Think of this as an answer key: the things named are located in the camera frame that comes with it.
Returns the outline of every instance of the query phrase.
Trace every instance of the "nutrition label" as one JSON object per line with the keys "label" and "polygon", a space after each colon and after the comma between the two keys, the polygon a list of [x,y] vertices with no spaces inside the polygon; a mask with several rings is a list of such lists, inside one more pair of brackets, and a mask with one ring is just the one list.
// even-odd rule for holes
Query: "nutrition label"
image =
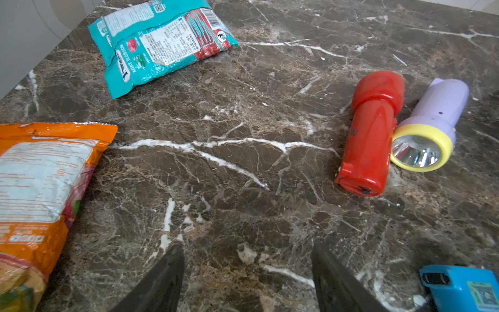
{"label": "nutrition label", "polygon": [[183,17],[140,36],[154,63],[167,66],[201,50],[198,40]]}
{"label": "nutrition label", "polygon": [[107,24],[107,28],[109,29],[111,36],[114,37],[117,33],[130,27],[131,25],[153,17],[154,12],[146,2],[121,9],[104,16],[103,19]]}
{"label": "nutrition label", "polygon": [[69,142],[23,142],[0,156],[0,222],[52,223],[92,147]]}

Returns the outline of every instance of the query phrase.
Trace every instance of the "purple flashlight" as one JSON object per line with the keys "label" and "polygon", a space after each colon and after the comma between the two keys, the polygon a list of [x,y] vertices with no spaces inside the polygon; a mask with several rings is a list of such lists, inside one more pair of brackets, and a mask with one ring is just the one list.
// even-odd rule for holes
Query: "purple flashlight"
{"label": "purple flashlight", "polygon": [[455,126],[466,106],[470,89],[458,79],[436,78],[393,135],[392,162],[417,172],[442,167],[456,143]]}

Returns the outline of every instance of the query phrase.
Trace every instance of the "yellow flashlight bezel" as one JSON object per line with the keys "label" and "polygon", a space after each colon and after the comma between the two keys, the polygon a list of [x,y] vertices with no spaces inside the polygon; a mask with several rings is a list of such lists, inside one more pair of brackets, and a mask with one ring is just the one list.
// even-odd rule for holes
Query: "yellow flashlight bezel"
{"label": "yellow flashlight bezel", "polygon": [[402,126],[395,130],[395,133],[393,134],[393,141],[406,135],[419,135],[432,140],[435,144],[438,145],[441,152],[440,160],[438,160],[436,164],[422,168],[406,165],[390,153],[390,160],[394,164],[409,171],[428,172],[436,170],[445,165],[445,163],[451,156],[452,150],[454,149],[454,145],[452,144],[452,140],[450,139],[450,137],[448,137],[447,134],[445,134],[442,130],[432,126],[423,124],[411,124]]}

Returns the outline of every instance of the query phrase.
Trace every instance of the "flashlight lens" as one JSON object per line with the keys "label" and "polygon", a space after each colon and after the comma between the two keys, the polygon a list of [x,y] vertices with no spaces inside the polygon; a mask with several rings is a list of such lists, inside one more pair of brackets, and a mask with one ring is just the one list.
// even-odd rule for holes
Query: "flashlight lens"
{"label": "flashlight lens", "polygon": [[440,160],[440,148],[432,140],[419,135],[401,136],[392,144],[392,155],[405,165],[423,168]]}

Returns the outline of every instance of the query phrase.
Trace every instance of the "marble countertop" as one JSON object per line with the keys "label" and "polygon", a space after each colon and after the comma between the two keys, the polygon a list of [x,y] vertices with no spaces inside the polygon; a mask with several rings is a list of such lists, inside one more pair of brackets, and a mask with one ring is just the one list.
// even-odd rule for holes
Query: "marble countertop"
{"label": "marble countertop", "polygon": [[[117,124],[130,147],[101,158],[40,311],[113,307],[180,239],[181,312],[317,311],[314,241],[390,311],[417,309],[423,265],[499,272],[499,16],[409,0],[215,0],[239,48],[112,100],[87,26],[129,3],[96,8],[0,101],[0,122]],[[392,165],[369,199],[332,176],[355,85],[377,70],[405,79],[399,120],[435,77],[471,94],[449,162]]]}

